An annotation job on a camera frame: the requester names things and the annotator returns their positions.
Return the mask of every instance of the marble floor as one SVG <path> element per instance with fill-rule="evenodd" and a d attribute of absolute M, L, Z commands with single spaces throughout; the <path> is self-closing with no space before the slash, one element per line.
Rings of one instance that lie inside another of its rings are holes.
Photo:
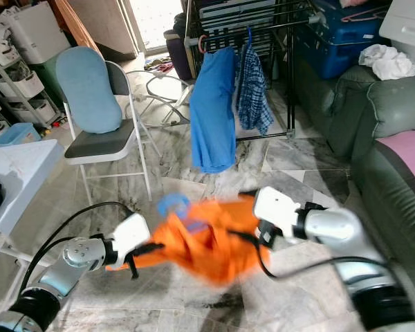
<path fill-rule="evenodd" d="M 141 84 L 131 78 L 136 89 Z M 283 117 L 286 107 L 282 89 L 269 93 L 275 112 Z M 139 112 L 145 102 L 138 105 Z M 167 110 L 154 106 L 155 117 Z M 351 182 L 348 165 L 336 159 L 323 137 L 298 109 L 295 138 L 272 138 L 240 142 L 234 166 L 220 174 L 202 174 L 191 166 L 188 125 L 150 129 L 163 156 L 150 144 L 145 155 L 153 201 L 149 202 L 142 177 L 102 178 L 90 181 L 95 202 L 120 201 L 143 214 L 153 230 L 163 222 L 156 211 L 160 198 L 170 192 L 189 199 L 235 199 L 241 190 L 265 185 L 283 191 L 294 201 L 314 201 L 325 206 L 347 206 L 368 218 L 359 193 Z M 145 122 L 150 119 L 145 114 Z M 67 129 L 58 128 L 47 138 L 65 147 L 71 143 Z M 87 167 L 90 174 L 140 170 L 138 151 L 117 162 Z M 42 186 L 12 232 L 16 246 L 34 253 L 44 239 L 77 210 L 86 207 L 86 195 L 78 168 L 63 160 Z M 116 207 L 105 206 L 81 216 L 60 236 L 110 233 L 122 218 Z M 50 254 L 56 257 L 58 249 Z M 329 257 L 323 246 L 280 241 L 271 254 L 270 269 L 282 273 Z M 0 299 L 17 267 L 0 255 Z M 282 282 L 262 272 L 215 288 L 188 275 L 178 266 L 163 264 L 140 270 L 131 280 L 127 270 L 99 270 L 80 281 L 72 300 L 59 314 L 50 331 L 141 331 L 141 332 L 356 332 L 363 331 L 337 275 L 330 266 Z"/>

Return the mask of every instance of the wall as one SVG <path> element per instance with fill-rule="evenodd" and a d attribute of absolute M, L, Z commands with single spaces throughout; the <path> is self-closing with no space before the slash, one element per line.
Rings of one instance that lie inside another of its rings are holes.
<path fill-rule="evenodd" d="M 121 55 L 135 55 L 117 0 L 68 0 L 94 41 Z"/>

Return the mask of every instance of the white table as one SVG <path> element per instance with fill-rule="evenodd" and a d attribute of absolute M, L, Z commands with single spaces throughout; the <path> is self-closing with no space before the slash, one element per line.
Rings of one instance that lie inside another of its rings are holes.
<path fill-rule="evenodd" d="M 5 302 L 12 295 L 26 263 L 32 257 L 3 246 L 24 210 L 49 176 L 64 148 L 56 140 L 43 140 L 0 147 L 0 184 L 4 200 L 0 206 L 0 252 L 18 258 L 21 264 Z"/>

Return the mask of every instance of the robotic arm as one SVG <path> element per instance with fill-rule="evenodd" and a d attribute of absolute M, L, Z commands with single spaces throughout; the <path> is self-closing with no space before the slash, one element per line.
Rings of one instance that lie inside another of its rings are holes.
<path fill-rule="evenodd" d="M 133 214 L 109 239 L 71 239 L 58 260 L 35 278 L 8 311 L 0 314 L 0 332 L 45 331 L 85 273 L 102 266 L 121 267 L 128 253 L 149 237 L 145 219 Z"/>
<path fill-rule="evenodd" d="M 335 269 L 359 312 L 367 331 L 415 332 L 415 316 L 404 288 L 372 245 L 358 217 L 344 208 L 324 209 L 299 203 L 271 187 L 259 190 L 255 199 L 260 243 L 271 247 L 281 235 L 322 243 L 333 257 L 362 257 L 361 261 L 337 261 Z"/>

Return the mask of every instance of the pink cushion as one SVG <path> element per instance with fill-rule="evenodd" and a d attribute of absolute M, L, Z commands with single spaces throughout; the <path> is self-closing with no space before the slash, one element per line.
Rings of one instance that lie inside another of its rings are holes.
<path fill-rule="evenodd" d="M 340 0 L 341 6 L 343 8 L 351 6 L 359 6 L 368 2 L 368 0 Z"/>
<path fill-rule="evenodd" d="M 393 150 L 415 176 L 415 131 L 404 131 L 378 141 Z"/>

